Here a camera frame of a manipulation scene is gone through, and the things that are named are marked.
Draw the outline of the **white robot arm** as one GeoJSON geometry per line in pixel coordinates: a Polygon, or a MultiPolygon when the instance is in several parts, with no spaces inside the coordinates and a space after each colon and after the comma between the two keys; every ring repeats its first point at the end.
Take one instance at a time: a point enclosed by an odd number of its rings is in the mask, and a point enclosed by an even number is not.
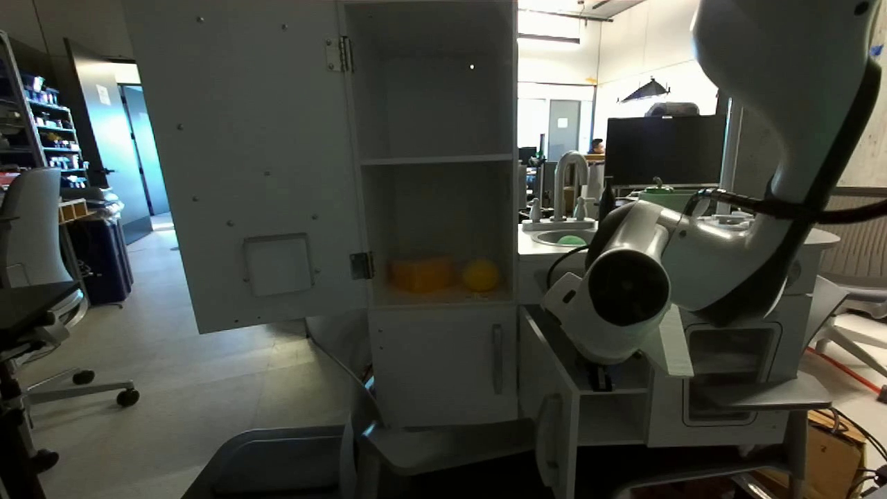
{"type": "Polygon", "coordinates": [[[608,214],[583,270],[543,306],[592,363],[624,363],[667,309],[721,326],[773,309],[878,99],[871,54],[883,0],[701,0],[701,71],[777,136],[757,196],[707,186],[678,208],[633,200],[608,214]]]}

